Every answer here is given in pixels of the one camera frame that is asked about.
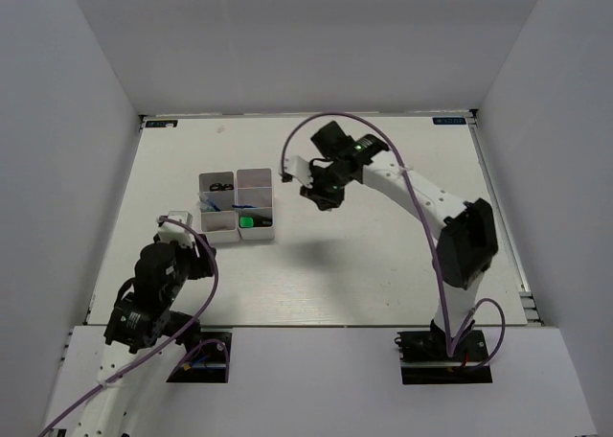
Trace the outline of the black handled scissors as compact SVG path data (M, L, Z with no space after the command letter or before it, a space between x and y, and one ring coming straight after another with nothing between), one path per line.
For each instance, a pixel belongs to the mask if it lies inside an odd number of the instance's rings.
M225 191L233 191L235 189L232 183L213 183L209 186L209 192L225 192Z

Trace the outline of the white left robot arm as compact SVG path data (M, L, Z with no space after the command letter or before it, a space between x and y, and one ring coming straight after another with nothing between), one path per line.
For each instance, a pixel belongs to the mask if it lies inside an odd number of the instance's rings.
M203 234L159 233L141 250L106 325L97 385L82 400L75 436L124 436L122 424L145 363L168 345L183 359L200 353L203 338L197 330L204 310L188 315L171 306L187 281L208 277L218 283L216 250Z

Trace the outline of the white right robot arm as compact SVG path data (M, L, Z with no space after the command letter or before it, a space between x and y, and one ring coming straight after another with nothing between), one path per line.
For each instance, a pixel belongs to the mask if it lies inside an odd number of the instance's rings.
M379 128L353 139L336 121L311 138L320 155L281 158L284 182L297 179L301 195L321 211L341 206L345 188L357 182L404 209L422 226L437 280L439 305L432 320L434 351L452 359L467 346L466 334L479 306L476 295L498 252L491 205L448 193L404 163L399 149Z

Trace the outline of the green cap highlighter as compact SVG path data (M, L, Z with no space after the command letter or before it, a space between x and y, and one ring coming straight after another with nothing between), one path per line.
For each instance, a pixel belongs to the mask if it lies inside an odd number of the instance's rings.
M242 216L238 218L238 225L244 229L271 227L273 220L265 217Z

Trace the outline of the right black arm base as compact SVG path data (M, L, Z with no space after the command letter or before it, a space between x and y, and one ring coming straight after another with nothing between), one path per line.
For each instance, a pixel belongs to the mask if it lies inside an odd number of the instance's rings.
M403 385L455 385L493 383L488 347L482 331L472 331L449 357L444 342L429 331L398 332L395 339Z

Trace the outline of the blue pen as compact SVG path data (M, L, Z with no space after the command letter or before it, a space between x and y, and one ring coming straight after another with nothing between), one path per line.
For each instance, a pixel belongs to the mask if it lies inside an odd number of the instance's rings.
M198 193L198 206L202 213L221 212L220 192L201 191Z

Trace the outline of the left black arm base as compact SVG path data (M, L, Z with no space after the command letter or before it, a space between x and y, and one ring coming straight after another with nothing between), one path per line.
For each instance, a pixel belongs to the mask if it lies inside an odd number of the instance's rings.
M172 368L167 383L225 384L229 380L232 331L203 331L185 345L186 354Z

